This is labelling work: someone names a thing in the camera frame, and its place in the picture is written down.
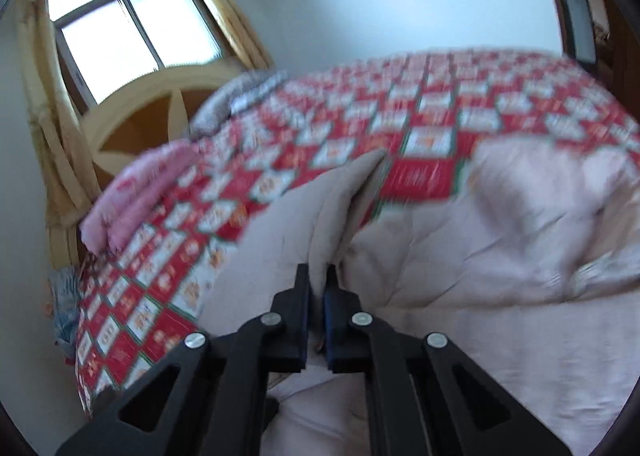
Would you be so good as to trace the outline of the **beige puffer down coat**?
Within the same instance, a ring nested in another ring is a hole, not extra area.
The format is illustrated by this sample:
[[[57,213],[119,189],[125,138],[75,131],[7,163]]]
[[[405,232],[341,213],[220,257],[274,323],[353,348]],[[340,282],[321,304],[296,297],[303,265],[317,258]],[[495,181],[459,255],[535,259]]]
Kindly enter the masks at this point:
[[[266,455],[364,455],[363,381],[320,354],[326,268],[396,331],[448,336],[576,455],[591,453],[639,376],[639,174],[620,150],[544,139],[480,143],[459,195],[364,216],[390,174],[381,151],[322,173],[250,221],[198,324],[222,336],[266,312],[299,265],[309,360],[279,375]]]

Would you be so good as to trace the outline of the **pink folded blanket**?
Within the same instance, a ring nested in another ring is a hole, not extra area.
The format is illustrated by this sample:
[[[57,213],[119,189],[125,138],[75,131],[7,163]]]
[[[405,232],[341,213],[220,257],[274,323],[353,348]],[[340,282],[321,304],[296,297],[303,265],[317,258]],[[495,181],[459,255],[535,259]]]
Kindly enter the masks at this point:
[[[198,157],[198,147],[186,139],[140,155],[119,172],[81,222],[81,242],[94,255],[122,251],[163,194]]]

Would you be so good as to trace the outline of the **red checkered patterned bedspread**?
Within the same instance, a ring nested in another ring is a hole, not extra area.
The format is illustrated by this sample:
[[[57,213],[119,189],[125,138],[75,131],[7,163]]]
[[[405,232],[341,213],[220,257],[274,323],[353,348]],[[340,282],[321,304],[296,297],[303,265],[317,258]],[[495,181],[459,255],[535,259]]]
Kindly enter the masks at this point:
[[[82,271],[82,406],[90,410],[105,387],[132,384],[190,331],[247,222],[285,192],[383,149],[390,167],[371,215],[444,201],[483,140],[513,134],[639,156],[638,123],[577,63],[510,49],[335,66],[288,79],[215,135],[186,138],[198,161],[122,251],[93,255]]]

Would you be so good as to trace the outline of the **grey patterned pillow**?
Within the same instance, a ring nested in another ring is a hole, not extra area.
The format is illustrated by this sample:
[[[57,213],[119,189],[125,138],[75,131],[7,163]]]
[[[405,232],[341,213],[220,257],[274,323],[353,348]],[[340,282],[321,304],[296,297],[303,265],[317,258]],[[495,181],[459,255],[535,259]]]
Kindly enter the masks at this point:
[[[217,89],[198,108],[184,135],[192,141],[215,135],[231,116],[249,110],[288,80],[286,71],[247,71]]]

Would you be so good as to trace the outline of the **yellow left curtain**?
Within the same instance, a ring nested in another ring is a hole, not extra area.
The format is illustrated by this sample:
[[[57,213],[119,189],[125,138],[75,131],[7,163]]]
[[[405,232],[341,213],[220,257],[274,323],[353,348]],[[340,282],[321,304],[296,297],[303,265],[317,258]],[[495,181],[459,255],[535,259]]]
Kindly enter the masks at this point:
[[[88,213],[101,190],[80,115],[64,84],[48,0],[16,2],[27,118],[46,187],[46,222],[68,229]]]

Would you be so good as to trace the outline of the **yellow curtain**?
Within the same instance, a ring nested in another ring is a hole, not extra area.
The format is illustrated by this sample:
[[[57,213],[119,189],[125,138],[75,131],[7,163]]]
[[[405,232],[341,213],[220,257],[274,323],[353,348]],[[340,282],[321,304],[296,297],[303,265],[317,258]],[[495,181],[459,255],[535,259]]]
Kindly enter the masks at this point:
[[[46,222],[68,229],[88,213],[101,190],[80,115],[64,84],[48,0],[16,2],[27,118],[46,187]]]
[[[204,0],[221,33],[240,62],[250,70],[273,67],[270,54],[234,0]]]

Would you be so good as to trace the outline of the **cream wooden headboard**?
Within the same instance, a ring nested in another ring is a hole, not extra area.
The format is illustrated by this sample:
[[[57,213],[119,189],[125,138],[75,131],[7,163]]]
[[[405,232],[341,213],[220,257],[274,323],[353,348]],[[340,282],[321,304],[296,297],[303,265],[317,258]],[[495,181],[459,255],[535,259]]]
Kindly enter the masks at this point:
[[[146,150],[180,138],[205,100],[244,72],[234,59],[163,68],[134,79],[81,120],[99,186]]]

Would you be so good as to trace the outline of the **yellow right curtain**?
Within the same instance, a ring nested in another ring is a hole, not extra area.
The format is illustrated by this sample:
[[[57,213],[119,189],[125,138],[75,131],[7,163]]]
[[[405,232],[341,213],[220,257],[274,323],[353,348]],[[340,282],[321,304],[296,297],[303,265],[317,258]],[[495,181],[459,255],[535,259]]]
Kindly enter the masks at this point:
[[[240,62],[250,70],[273,67],[270,54],[234,0],[204,0],[221,33]]]

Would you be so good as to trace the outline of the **window with grey frame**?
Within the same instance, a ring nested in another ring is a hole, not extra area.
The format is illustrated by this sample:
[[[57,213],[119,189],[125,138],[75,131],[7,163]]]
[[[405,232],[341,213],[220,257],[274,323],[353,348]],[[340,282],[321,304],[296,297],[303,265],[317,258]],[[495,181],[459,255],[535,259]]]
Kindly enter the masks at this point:
[[[47,0],[66,84],[83,109],[134,79],[227,57],[204,0]]]

